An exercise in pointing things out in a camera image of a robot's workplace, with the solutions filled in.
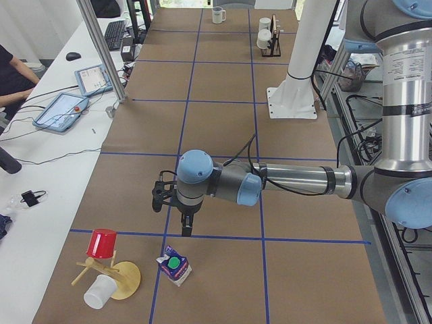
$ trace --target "black cylinder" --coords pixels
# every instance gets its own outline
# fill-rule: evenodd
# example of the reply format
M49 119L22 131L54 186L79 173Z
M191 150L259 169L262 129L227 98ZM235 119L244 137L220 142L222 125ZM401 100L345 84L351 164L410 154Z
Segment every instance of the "black cylinder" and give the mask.
M7 173L14 174L21 170L21 163L0 147L0 167Z

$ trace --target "person's arm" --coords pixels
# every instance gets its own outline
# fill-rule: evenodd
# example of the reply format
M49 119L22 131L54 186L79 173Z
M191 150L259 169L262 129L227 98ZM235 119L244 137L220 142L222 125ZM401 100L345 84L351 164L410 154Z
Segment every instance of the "person's arm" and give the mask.
M11 105L12 103L17 103L18 101L26 100L33 89L34 88L28 89L26 91L7 94L5 96L0 96L0 107L5 107Z
M25 76L27 79L29 79L34 84L38 84L39 78L36 74L30 69L26 64L21 62L18 58L15 56L12 57L12 60L9 62L10 65L12 65L19 73L21 73L23 76Z

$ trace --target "red cup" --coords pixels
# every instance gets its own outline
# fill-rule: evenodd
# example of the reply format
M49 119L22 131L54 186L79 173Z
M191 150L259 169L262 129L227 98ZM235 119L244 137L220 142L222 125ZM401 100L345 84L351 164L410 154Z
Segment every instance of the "red cup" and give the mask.
M97 228L93 230L87 249L87 255L96 259L109 259L114 254L114 244L117 232L110 229Z

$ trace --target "hand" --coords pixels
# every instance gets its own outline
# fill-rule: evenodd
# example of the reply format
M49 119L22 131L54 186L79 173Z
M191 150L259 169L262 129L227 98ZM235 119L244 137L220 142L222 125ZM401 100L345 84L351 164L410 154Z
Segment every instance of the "hand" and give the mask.
M34 88L28 89L28 90L26 90L26 91L22 91L22 92L21 92L21 93L22 93L22 98L23 98L24 100L26 100L26 99L28 98L28 96L30 96L30 93L32 93L33 89L34 89Z

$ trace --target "green cap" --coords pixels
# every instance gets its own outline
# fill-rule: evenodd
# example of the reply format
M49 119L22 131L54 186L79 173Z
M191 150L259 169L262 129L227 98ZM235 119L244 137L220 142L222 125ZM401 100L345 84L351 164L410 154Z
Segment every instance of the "green cap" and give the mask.
M176 256L173 256L168 261L168 267L170 267L171 269L175 269L179 265L180 265L180 259L178 257L176 257Z

